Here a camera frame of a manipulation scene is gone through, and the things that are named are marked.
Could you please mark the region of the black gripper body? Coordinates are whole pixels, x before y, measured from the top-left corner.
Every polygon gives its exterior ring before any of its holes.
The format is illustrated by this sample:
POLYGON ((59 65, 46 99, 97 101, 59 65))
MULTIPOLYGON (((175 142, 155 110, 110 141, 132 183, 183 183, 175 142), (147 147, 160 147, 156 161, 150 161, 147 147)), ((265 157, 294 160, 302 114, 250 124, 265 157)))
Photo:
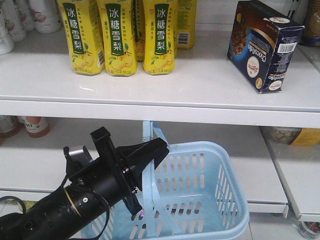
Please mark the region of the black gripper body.
POLYGON ((81 165, 73 162, 68 155, 68 179, 73 185, 85 187, 104 198, 124 198, 136 194, 140 185, 126 179, 110 132, 100 127, 90 135, 98 158, 81 165))

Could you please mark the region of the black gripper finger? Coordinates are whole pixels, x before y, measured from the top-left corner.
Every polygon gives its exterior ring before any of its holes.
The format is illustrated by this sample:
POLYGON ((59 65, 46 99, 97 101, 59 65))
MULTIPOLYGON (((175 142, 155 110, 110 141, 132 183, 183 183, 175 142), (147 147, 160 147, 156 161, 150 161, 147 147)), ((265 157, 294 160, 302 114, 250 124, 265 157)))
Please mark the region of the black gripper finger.
POLYGON ((142 184, 143 170, 151 161, 154 161, 154 168, 157 168, 169 152, 168 144, 160 137, 144 143, 116 148, 120 169, 133 185, 142 184))
POLYGON ((125 196, 123 202, 132 216, 136 215, 143 209, 138 201, 136 194, 125 196))

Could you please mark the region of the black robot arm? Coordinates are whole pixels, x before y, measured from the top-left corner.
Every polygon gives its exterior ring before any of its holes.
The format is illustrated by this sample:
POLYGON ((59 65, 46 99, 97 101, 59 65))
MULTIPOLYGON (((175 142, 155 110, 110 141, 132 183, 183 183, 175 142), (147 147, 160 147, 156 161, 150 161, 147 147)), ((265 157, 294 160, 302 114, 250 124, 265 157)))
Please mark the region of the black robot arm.
POLYGON ((97 159, 88 150, 63 149, 65 181, 30 210, 13 212, 0 219, 3 240, 68 240, 112 206, 123 201, 135 215, 141 209, 137 191, 149 163, 158 166, 168 155, 167 143, 156 138, 144 143, 115 147, 110 132, 101 127, 91 133, 97 159))

